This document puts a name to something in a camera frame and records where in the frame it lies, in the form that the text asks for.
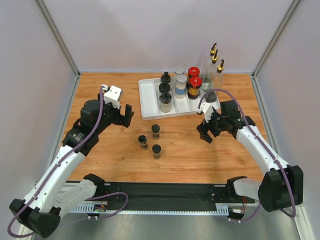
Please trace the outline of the white-contents jar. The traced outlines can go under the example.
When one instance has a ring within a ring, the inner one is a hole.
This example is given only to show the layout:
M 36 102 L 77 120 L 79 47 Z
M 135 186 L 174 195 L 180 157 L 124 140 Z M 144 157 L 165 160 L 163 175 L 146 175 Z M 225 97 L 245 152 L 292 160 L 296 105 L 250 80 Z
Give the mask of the white-contents jar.
M 176 67 L 173 72 L 174 72 L 174 77 L 177 78 L 179 75 L 185 74 L 185 69 L 183 67 Z

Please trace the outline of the black-lid glass jar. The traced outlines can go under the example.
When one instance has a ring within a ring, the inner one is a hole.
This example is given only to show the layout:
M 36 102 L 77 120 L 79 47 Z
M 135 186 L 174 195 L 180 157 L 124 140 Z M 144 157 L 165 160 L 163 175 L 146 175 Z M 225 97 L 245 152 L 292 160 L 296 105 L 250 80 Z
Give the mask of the black-lid glass jar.
M 170 87 L 169 83 L 162 82 L 158 86 L 158 90 L 159 90 L 160 94 L 169 93 L 170 89 L 171 89 L 171 87 Z

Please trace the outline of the black-knob lid glass jar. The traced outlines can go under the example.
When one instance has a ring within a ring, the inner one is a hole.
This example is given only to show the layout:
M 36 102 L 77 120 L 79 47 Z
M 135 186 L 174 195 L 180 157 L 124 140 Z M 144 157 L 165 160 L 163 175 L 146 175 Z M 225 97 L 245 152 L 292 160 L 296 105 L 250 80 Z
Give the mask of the black-knob lid glass jar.
M 165 72 L 162 74 L 162 76 L 160 77 L 160 81 L 161 81 L 161 83 L 163 83 L 163 84 L 169 84 L 169 83 L 171 82 L 171 76 L 170 76 L 170 74 L 169 74 L 167 71 L 165 71 Z

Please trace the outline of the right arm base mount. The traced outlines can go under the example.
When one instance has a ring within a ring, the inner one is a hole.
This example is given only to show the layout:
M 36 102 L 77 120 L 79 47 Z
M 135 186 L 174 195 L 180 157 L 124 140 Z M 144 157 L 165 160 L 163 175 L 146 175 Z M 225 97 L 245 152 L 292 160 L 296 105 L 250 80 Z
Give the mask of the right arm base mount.
M 255 200 L 247 196 L 236 194 L 234 181 L 228 179 L 225 184 L 210 184 L 209 201 L 214 204 L 253 204 Z

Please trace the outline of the oil bottle with dark sauce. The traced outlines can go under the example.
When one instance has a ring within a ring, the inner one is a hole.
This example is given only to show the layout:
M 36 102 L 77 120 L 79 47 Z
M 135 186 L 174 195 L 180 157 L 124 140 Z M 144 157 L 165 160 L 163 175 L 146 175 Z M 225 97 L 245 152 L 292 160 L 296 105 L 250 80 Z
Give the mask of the oil bottle with dark sauce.
M 217 92 L 213 89 L 219 89 L 223 82 L 223 70 L 225 68 L 225 61 L 222 59 L 219 64 L 212 64 L 212 67 L 208 70 L 208 84 L 205 91 L 209 93 L 206 94 L 205 100 L 208 103 L 214 103 L 217 100 Z

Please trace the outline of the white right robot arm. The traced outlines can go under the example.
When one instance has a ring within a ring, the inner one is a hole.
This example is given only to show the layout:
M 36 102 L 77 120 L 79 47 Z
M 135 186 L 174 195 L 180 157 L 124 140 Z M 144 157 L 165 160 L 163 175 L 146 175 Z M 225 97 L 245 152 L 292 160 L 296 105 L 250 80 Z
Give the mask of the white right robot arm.
M 228 201 L 236 203 L 242 197 L 249 197 L 260 202 L 267 212 L 302 204 L 302 169 L 298 165 L 291 166 L 271 148 L 255 122 L 244 114 L 235 100 L 222 102 L 221 112 L 204 102 L 197 107 L 196 113 L 204 115 L 196 128 L 202 140 L 211 143 L 222 132 L 231 134 L 246 148 L 264 175 L 262 181 L 245 176 L 229 179 L 229 187 L 225 190 Z

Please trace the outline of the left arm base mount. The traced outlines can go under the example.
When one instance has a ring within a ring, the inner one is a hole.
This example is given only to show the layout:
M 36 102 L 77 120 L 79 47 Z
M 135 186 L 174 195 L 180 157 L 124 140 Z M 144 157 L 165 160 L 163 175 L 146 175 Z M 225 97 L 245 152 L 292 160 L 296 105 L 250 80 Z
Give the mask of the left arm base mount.
M 127 206 L 129 196 L 123 191 L 102 192 L 101 195 L 94 196 L 85 200 L 86 202 L 94 202 L 92 213 L 89 216 L 97 218 L 111 218 L 120 214 Z

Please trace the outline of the small black-cap spice bottle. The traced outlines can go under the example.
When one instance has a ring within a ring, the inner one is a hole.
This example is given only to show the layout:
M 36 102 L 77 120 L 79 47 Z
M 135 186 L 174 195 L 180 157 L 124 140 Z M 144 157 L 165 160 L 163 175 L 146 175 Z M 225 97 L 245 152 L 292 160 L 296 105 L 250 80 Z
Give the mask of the small black-cap spice bottle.
M 142 150 L 147 150 L 148 149 L 147 137 L 145 135 L 140 135 L 138 137 L 138 142 L 139 142 L 140 148 Z

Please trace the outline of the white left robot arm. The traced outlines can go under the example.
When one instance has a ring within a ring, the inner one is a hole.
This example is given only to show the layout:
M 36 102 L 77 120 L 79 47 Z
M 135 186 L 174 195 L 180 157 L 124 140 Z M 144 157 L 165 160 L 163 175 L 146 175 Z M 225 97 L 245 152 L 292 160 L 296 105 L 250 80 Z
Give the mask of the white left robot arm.
M 14 221 L 18 221 L 42 238 L 49 237 L 59 226 L 61 219 L 83 201 L 98 201 L 124 192 L 107 193 L 105 181 L 90 173 L 80 183 L 65 192 L 58 193 L 73 170 L 85 159 L 98 143 L 101 134 L 111 124 L 129 127 L 134 115 L 132 107 L 125 106 L 121 114 L 121 91 L 98 94 L 88 100 L 80 111 L 80 118 L 67 132 L 59 152 L 35 187 L 23 198 L 15 198 L 9 205 Z

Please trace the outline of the tall jar white beads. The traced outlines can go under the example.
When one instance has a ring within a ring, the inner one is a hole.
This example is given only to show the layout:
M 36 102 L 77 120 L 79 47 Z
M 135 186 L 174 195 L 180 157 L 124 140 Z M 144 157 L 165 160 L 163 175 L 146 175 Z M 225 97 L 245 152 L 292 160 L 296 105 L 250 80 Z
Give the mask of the tall jar white beads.
M 183 74 L 176 77 L 174 94 L 177 99 L 183 99 L 185 97 L 187 80 L 187 76 Z

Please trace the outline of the red-lid sauce jar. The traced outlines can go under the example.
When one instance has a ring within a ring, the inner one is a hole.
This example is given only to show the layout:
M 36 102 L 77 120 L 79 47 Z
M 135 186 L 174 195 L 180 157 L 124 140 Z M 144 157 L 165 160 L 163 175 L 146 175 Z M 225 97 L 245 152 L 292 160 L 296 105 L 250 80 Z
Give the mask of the red-lid sauce jar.
M 196 66 L 192 66 L 187 71 L 188 79 L 190 80 L 193 77 L 199 77 L 200 76 L 200 69 Z
M 199 76 L 194 76 L 189 80 L 188 97 L 196 99 L 200 94 L 200 88 L 203 80 Z

